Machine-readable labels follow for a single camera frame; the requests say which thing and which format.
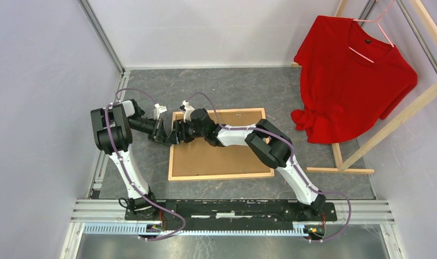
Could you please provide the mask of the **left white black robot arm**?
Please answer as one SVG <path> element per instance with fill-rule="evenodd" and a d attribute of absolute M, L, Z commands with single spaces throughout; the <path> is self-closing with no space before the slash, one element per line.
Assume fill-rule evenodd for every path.
<path fill-rule="evenodd" d="M 154 219 L 160 208 L 155 196 L 132 154 L 132 130 L 145 133 L 152 142 L 166 143 L 164 120 L 158 113 L 154 118 L 145 118 L 145 112 L 133 99 L 117 103 L 107 109 L 90 112 L 93 137 L 97 148 L 107 154 L 126 186 L 128 198 L 119 199 L 126 210 L 127 219 Z"/>

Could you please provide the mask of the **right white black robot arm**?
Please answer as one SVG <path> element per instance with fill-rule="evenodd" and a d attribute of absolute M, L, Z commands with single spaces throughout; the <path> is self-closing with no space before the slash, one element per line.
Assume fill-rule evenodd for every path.
<path fill-rule="evenodd" d="M 204 139 L 213 147 L 247 146 L 267 167 L 279 172 L 301 206 L 301 213 L 308 220 L 315 220 L 323 213 L 326 197 L 308 179 L 294 155 L 289 137 L 266 119 L 247 126 L 230 126 L 213 120 L 206 109 L 184 112 L 182 120 L 173 123 L 166 144 L 179 145 L 196 138 Z"/>

